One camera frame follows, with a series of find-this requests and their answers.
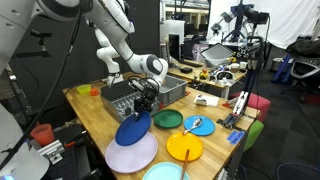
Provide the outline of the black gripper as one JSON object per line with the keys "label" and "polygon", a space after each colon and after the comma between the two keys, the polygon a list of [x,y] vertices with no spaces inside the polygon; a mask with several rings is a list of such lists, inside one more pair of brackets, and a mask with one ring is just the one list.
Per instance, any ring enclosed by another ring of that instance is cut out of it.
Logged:
{"label": "black gripper", "polygon": [[138,113],[142,111],[152,111],[152,104],[155,102],[157,93],[151,88],[145,88],[141,96],[134,100],[134,110]]}

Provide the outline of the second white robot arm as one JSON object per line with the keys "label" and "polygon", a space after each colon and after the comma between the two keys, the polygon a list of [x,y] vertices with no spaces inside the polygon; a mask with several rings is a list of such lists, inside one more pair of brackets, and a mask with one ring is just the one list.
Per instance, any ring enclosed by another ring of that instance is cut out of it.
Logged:
{"label": "second white robot arm", "polygon": [[96,54],[108,68],[109,75],[107,77],[107,84],[111,87],[114,83],[121,82],[123,80],[119,64],[114,61],[114,58],[118,58],[119,54],[111,45],[106,35],[99,28],[95,29],[95,35],[101,45],[101,48],[96,51]]}

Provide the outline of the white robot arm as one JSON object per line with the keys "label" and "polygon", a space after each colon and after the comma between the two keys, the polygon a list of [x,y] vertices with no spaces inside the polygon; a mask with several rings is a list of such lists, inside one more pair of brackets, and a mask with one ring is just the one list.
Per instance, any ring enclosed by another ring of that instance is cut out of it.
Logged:
{"label": "white robot arm", "polygon": [[153,54],[137,55],[126,43],[133,23],[119,0],[0,0],[0,73],[4,71],[26,30],[36,16],[66,22],[82,15],[108,38],[134,73],[146,73],[153,86],[161,86],[168,63]]}

